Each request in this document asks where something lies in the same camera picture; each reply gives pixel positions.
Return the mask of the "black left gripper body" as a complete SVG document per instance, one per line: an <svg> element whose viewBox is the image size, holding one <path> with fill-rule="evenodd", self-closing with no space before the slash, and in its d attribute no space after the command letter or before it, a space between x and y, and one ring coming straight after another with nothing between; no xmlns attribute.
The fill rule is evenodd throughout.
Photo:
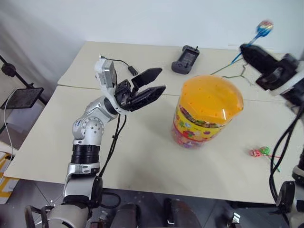
<svg viewBox="0 0 304 228"><path fill-rule="evenodd" d="M127 79L117 84L114 96L119 107L131 112L140 109L138 103L133 103L133 99L137 96L138 90L139 87L137 85L131 89L131 84Z"/></svg>

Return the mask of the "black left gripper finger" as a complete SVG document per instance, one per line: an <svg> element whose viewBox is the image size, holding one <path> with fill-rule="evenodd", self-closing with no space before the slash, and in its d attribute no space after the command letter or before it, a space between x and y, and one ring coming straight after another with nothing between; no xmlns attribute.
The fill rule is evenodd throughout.
<svg viewBox="0 0 304 228"><path fill-rule="evenodd" d="M165 85L149 87L138 93L130 101L130 111L141 109L150 103L156 101L166 89Z"/></svg>
<svg viewBox="0 0 304 228"><path fill-rule="evenodd" d="M162 68L160 67L145 70L131 80L134 88L139 89L142 86L148 85L149 83L153 82L161 72Z"/></svg>

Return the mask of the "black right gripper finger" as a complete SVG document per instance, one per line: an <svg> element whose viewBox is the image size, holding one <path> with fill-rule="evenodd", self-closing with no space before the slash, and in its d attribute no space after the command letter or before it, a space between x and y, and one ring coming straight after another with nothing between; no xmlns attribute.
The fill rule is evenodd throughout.
<svg viewBox="0 0 304 228"><path fill-rule="evenodd" d="M262 59L264 64L273 64L274 58L268 54L264 49L257 45L249 45L249 44L242 44L240 46L241 53L243 52L251 52L251 53L258 53L262 55Z"/></svg>
<svg viewBox="0 0 304 228"><path fill-rule="evenodd" d="M259 72L265 72L265 65L262 59L262 55L258 53L243 52L242 53L244 60L255 68Z"/></svg>

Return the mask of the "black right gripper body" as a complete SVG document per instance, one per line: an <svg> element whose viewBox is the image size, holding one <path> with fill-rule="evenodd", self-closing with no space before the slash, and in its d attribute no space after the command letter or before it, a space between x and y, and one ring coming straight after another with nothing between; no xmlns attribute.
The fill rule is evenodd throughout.
<svg viewBox="0 0 304 228"><path fill-rule="evenodd" d="M299 61L291 54L285 54L279 61L268 56L262 76L264 80L289 80L296 74L298 67Z"/></svg>

